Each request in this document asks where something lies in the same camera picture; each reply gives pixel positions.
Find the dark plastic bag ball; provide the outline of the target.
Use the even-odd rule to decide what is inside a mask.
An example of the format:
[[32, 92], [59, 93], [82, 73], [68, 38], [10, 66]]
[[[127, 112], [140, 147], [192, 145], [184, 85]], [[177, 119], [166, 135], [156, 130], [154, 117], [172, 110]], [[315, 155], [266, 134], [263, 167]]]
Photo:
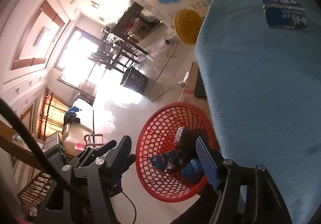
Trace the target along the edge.
[[209, 145], [209, 137], [204, 129], [192, 130], [185, 127], [180, 142], [175, 146], [179, 155], [180, 167], [185, 167], [192, 159], [197, 159], [196, 140], [200, 137], [206, 145]]

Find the dark wooden table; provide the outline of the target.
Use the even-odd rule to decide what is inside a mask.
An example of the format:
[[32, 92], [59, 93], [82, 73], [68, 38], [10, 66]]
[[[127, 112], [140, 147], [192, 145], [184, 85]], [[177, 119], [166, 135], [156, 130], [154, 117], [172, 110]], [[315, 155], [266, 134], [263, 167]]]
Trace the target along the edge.
[[151, 59], [149, 53], [138, 44], [160, 23], [143, 6], [132, 2], [116, 24], [103, 29], [104, 36], [100, 45], [88, 60], [123, 74], [132, 64], [139, 63], [140, 56]]

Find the cardboard box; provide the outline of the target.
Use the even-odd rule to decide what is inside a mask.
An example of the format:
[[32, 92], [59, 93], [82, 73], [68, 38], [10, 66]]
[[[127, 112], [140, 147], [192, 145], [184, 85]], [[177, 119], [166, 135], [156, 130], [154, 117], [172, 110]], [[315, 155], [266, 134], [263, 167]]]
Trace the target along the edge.
[[211, 113], [207, 99], [205, 97], [195, 97], [195, 87], [198, 74], [198, 64], [193, 62], [186, 79], [185, 86], [183, 87], [179, 102], [185, 102], [200, 109], [211, 121]]

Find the yellow floor fan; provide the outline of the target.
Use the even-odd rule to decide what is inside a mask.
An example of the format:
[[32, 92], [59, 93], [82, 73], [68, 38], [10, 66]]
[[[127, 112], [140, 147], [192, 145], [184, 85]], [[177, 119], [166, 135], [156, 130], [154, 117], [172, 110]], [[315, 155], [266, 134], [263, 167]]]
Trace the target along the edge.
[[202, 23], [203, 18], [196, 11], [190, 9], [179, 11], [174, 20], [178, 37], [187, 45], [196, 44]]

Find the red mesh trash basket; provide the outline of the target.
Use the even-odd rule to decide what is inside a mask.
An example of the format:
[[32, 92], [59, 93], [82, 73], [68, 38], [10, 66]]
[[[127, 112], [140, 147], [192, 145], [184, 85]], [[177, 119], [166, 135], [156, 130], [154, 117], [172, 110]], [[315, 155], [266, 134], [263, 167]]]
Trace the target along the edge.
[[181, 176], [181, 168], [176, 172], [165, 172], [167, 161], [174, 156], [175, 135], [180, 127], [204, 133], [211, 148], [219, 149], [210, 118], [191, 104], [171, 103], [150, 116], [137, 142], [137, 174], [152, 197], [168, 203], [185, 201], [199, 194], [208, 183], [204, 175], [191, 183]]

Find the dark plastic crate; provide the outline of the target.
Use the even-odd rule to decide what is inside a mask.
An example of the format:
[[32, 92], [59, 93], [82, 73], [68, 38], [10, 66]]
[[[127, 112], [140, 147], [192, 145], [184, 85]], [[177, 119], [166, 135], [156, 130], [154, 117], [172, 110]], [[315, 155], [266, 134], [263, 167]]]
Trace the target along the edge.
[[131, 66], [125, 71], [120, 85], [142, 94], [146, 89], [147, 83], [148, 77]]

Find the clear plastic container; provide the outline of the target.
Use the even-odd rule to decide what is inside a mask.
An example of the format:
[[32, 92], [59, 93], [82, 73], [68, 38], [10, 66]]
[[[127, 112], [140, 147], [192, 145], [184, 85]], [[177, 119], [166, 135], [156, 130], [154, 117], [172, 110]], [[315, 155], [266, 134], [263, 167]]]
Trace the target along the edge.
[[184, 129], [185, 129], [185, 127], [179, 127], [179, 128], [177, 129], [177, 132], [176, 132], [175, 138], [174, 138], [174, 145], [175, 145], [175, 146], [180, 142], [180, 140], [181, 140], [181, 138], [182, 138], [182, 134], [183, 134], [183, 132], [184, 132]]

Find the blue tablecloth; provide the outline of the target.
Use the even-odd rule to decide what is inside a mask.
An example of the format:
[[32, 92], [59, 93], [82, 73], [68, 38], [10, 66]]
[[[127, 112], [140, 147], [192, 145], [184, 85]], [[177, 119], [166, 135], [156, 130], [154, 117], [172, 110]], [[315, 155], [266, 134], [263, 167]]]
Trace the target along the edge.
[[222, 155], [265, 165], [294, 223], [320, 206], [320, 8], [307, 31], [271, 28], [260, 0], [213, 0], [195, 56]]

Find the torn blue carton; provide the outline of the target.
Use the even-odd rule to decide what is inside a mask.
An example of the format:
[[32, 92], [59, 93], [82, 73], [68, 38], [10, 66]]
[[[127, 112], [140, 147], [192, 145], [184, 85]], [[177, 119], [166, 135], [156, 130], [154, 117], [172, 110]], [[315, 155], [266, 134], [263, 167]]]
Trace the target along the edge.
[[179, 160], [175, 149], [149, 158], [151, 165], [160, 172], [176, 171], [180, 165]]

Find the blue toothpaste box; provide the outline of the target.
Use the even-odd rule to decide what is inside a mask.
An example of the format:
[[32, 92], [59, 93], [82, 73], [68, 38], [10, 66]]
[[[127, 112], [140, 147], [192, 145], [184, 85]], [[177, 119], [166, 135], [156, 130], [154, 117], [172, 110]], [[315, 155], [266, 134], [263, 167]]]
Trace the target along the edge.
[[305, 7], [299, 0], [260, 0], [270, 28], [308, 31]]

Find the white small appliance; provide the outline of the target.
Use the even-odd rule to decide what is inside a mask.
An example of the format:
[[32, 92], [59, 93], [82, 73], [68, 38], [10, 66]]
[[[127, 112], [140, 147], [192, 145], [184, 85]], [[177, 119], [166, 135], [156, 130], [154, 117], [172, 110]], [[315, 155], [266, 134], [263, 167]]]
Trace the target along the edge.
[[187, 83], [187, 80], [188, 80], [188, 77], [189, 77], [189, 72], [187, 71], [186, 74], [184, 75], [184, 78], [182, 81], [178, 81], [178, 85], [180, 85], [181, 87], [184, 87]]

